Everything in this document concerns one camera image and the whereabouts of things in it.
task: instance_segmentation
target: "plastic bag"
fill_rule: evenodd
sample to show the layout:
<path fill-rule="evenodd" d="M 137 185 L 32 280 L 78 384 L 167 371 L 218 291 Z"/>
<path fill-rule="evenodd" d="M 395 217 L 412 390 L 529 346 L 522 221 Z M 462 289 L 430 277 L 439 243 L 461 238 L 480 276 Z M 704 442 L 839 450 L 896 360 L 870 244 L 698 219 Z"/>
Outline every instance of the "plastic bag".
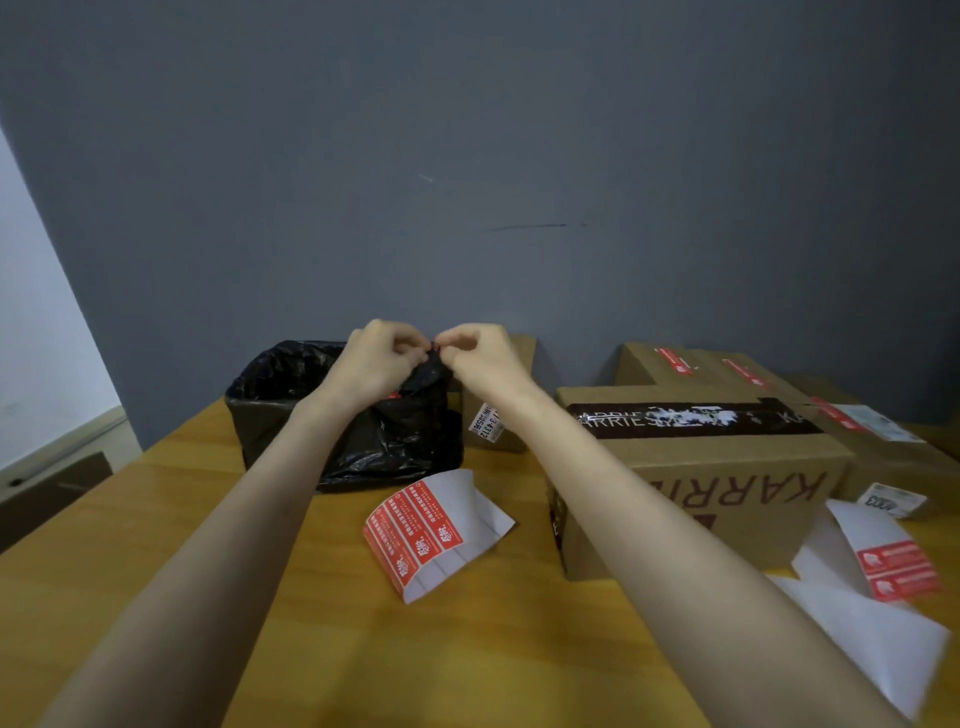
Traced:
<path fill-rule="evenodd" d="M 254 359 L 225 400 L 249 468 L 280 432 L 294 405 L 326 377 L 346 344 L 283 341 Z M 327 458 L 318 490 L 345 493 L 409 485 L 460 467 L 460 414 L 446 406 L 452 373 L 436 352 L 389 399 L 348 425 Z"/>

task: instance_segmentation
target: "hand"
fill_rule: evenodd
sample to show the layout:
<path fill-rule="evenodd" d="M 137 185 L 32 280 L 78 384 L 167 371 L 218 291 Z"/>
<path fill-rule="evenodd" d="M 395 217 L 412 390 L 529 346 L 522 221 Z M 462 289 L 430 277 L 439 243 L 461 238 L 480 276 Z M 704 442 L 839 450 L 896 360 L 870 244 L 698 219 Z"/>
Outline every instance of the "hand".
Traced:
<path fill-rule="evenodd" d="M 501 413 L 527 395 L 540 393 L 502 326 L 463 324 L 438 334 L 437 346 L 444 364 L 464 386 Z"/>
<path fill-rule="evenodd" d="M 373 319 L 356 329 L 310 400 L 334 401 L 351 417 L 389 397 L 427 359 L 430 341 L 410 324 Z"/>

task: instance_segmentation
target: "wooden table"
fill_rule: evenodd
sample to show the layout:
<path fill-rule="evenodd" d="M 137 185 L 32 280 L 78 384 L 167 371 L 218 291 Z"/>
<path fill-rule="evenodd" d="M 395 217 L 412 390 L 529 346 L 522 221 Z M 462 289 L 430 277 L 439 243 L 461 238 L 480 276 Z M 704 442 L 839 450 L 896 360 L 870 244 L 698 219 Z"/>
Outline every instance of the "wooden table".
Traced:
<path fill-rule="evenodd" d="M 385 491 L 314 498 L 227 726 L 705 725 L 611 582 L 564 579 L 529 454 L 468 449 L 518 526 L 405 606 L 360 529 Z M 0 556 L 0 726 L 27 726 L 243 473 L 216 403 Z M 908 526 L 960 627 L 960 518 Z M 960 648 L 922 725 L 960 722 Z"/>

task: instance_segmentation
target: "white label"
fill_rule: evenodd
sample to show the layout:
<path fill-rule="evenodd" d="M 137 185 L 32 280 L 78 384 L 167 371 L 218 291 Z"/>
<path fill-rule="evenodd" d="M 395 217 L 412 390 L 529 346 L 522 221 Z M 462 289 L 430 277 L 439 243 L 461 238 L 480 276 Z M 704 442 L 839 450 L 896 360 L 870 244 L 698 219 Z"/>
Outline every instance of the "white label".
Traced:
<path fill-rule="evenodd" d="M 926 496 L 874 483 L 857 500 L 860 505 L 877 508 L 895 519 L 905 519 L 926 502 Z"/>
<path fill-rule="evenodd" d="M 500 424 L 500 416 L 496 410 L 484 402 L 473 418 L 473 424 L 470 425 L 470 432 L 475 433 L 484 440 L 495 443 L 503 432 L 503 425 Z"/>
<path fill-rule="evenodd" d="M 907 432 L 889 417 L 884 417 L 866 404 L 834 404 L 833 406 L 883 440 L 896 443 L 924 442 L 923 438 L 917 437 L 912 432 Z"/>

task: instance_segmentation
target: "forearm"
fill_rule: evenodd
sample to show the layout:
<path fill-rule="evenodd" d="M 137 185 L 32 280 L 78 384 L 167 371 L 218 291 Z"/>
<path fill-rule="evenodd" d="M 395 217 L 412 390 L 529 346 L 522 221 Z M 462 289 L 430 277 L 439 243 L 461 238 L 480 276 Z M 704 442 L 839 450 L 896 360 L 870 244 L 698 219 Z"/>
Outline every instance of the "forearm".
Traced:
<path fill-rule="evenodd" d="M 775 585 L 546 395 L 506 409 L 713 724 L 904 724 Z"/>
<path fill-rule="evenodd" d="M 311 407 L 131 603 L 41 725 L 219 725 L 349 421 L 333 400 Z"/>

